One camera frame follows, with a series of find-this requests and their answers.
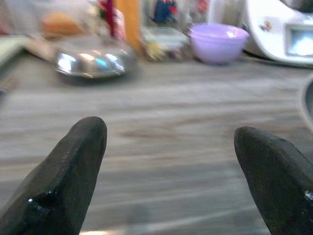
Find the kitchen counter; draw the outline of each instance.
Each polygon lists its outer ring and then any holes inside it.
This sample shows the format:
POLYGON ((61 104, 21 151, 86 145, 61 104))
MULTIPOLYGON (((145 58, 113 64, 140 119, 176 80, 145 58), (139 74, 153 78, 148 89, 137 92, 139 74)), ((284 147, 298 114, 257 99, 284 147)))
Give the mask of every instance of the kitchen counter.
POLYGON ((65 83, 30 55, 0 109, 0 207, 79 119, 109 129, 105 159, 82 231, 102 235, 269 235, 233 148, 254 126, 309 152, 298 111, 311 73, 256 62, 151 64, 102 84, 65 83))

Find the black pointed object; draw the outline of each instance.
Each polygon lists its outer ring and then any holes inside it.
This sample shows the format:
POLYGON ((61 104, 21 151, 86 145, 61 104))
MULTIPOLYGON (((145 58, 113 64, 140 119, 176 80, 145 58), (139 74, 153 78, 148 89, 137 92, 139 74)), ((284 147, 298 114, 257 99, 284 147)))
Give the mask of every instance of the black pointed object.
POLYGON ((290 142, 252 127, 236 130, 235 151, 272 235, 313 234, 313 165, 290 142))
POLYGON ((78 235, 106 148, 98 117, 76 123, 0 212, 1 235, 78 235))

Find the food container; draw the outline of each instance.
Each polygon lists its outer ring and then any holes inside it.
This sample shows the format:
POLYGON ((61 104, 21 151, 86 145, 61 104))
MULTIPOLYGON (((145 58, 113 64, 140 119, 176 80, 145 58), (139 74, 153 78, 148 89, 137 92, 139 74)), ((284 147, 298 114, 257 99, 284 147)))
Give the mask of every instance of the food container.
POLYGON ((171 27, 144 27, 143 53, 148 61, 182 61, 190 57, 189 38, 171 27))

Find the red object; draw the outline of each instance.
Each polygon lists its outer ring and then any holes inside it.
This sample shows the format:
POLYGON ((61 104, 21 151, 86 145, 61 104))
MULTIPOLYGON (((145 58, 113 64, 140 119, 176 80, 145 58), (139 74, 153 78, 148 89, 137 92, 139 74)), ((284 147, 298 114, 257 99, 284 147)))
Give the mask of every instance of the red object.
POLYGON ((176 14, 178 12, 177 8, 174 6, 170 6, 169 9, 172 14, 176 14))
POLYGON ((113 7, 113 0, 107 1, 107 21, 110 26, 110 34, 111 37, 115 37, 115 24, 114 24, 114 7, 113 7))
POLYGON ((100 0, 100 1, 99 1, 99 5, 100 5, 103 9, 107 9, 107 1, 106 1, 106 0, 100 0))
POLYGON ((197 8, 198 8, 198 11, 200 11, 200 12, 207 11, 207 1, 206 0, 199 0, 197 8))
POLYGON ((7 32, 5 32, 5 30, 2 30, 2 29, 0 28, 0 35, 8 35, 8 34, 7 34, 7 32))

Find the appliance display screen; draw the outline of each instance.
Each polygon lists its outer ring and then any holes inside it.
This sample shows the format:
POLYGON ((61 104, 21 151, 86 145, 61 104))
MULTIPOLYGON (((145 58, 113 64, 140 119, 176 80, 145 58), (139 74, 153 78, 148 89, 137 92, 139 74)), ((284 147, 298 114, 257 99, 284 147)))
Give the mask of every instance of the appliance display screen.
POLYGON ((313 56, 313 29, 289 30, 288 54, 297 56, 313 56))

